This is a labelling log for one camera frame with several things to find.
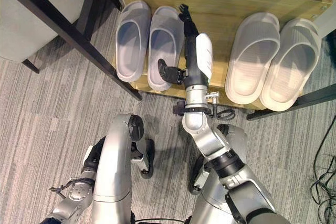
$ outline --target white slipper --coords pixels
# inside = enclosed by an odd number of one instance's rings
[[[249,104],[260,95],[269,65],[280,47],[279,20],[255,13],[239,25],[225,80],[227,97]]]
[[[274,111],[294,104],[318,62],[321,49],[317,26],[303,18],[288,22],[280,37],[281,47],[260,95],[262,104]]]
[[[171,84],[165,82],[158,68],[158,60],[163,59],[167,66],[177,67],[184,41],[183,22],[178,12],[170,6],[159,7],[152,18],[148,58],[148,83],[158,91],[167,90]]]
[[[151,10],[144,1],[134,1],[122,10],[116,43],[117,75],[122,81],[136,81],[143,71],[148,45]]]

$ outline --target wire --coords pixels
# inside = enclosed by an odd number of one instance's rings
[[[149,218],[149,219],[136,220],[136,222],[145,221],[145,220],[171,220],[171,221],[184,223],[183,220],[176,220],[176,219],[170,219],[170,218]]]
[[[324,135],[322,142],[320,144],[320,147],[318,148],[315,158],[314,158],[314,164],[313,164],[313,170],[314,170],[314,176],[315,176],[315,182],[310,186],[310,195],[315,201],[316,204],[319,205],[318,208],[318,217],[321,223],[323,224],[330,224],[332,221],[336,220],[336,212],[334,211],[333,207],[336,206],[336,190],[333,188],[330,188],[328,186],[329,183],[331,183],[333,178],[336,178],[336,168],[333,169],[333,167],[336,167],[336,156],[332,155],[331,162],[328,166],[328,169],[325,173],[318,176],[317,170],[316,170],[316,163],[317,158],[321,152],[321,149],[336,121],[336,115],[334,116],[326,134]],[[323,216],[321,215],[322,207],[324,207],[324,213]]]
[[[229,121],[236,117],[236,112],[233,109],[226,109],[220,112],[217,112],[218,104],[212,104],[213,114],[210,115],[211,118],[216,118],[220,121]]]

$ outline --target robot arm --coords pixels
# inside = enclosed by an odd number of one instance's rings
[[[208,36],[198,34],[188,6],[180,6],[180,19],[184,22],[186,69],[168,67],[160,59],[158,67],[161,77],[182,82],[186,88],[186,102],[179,103],[174,113],[183,115],[182,124],[194,139],[206,161],[219,176],[220,183],[228,190],[226,202],[236,221],[240,223],[288,223],[275,214],[269,192],[251,169],[234,152],[224,135],[208,124],[210,111],[207,99],[217,102],[219,94],[207,94],[212,70],[212,44]]]
[[[64,197],[60,193],[66,186],[61,187],[59,190],[51,188],[61,195],[63,200],[48,215],[48,217],[41,222],[41,224],[76,223],[83,211],[89,207],[92,202],[92,192],[104,141],[105,137],[92,147],[90,154],[84,161],[79,178],[69,182],[71,188],[67,197]]]
[[[74,224],[92,201],[92,223],[134,224],[131,162],[137,164],[143,178],[153,175],[154,143],[144,138],[142,119],[133,114],[117,115],[107,136],[87,152],[80,177],[66,186],[51,188],[63,200],[41,224]],[[60,191],[69,186],[65,197]]]

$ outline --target chair leg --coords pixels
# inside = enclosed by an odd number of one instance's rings
[[[26,67],[28,67],[30,70],[32,70],[35,73],[40,73],[40,70],[38,70],[37,67],[34,66],[34,64],[32,64],[29,60],[24,60],[22,62],[23,65],[25,65]]]

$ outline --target wooden shelf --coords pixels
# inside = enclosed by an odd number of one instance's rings
[[[135,0],[124,0],[128,4]],[[251,104],[232,103],[225,95],[224,83],[227,74],[232,44],[239,24],[247,16],[256,12],[270,12],[276,15],[282,27],[287,21],[296,18],[313,18],[321,15],[331,6],[332,0],[143,0],[154,12],[159,6],[168,5],[178,8],[181,3],[189,6],[193,21],[198,31],[207,33],[213,45],[213,75],[209,91],[220,92],[220,104],[237,106],[254,110],[265,109],[259,99]],[[160,92],[152,90],[147,82],[147,62],[145,60],[143,75],[131,83],[136,89],[174,97],[185,97],[184,86],[173,85]],[[180,55],[178,66],[185,68],[184,51]]]

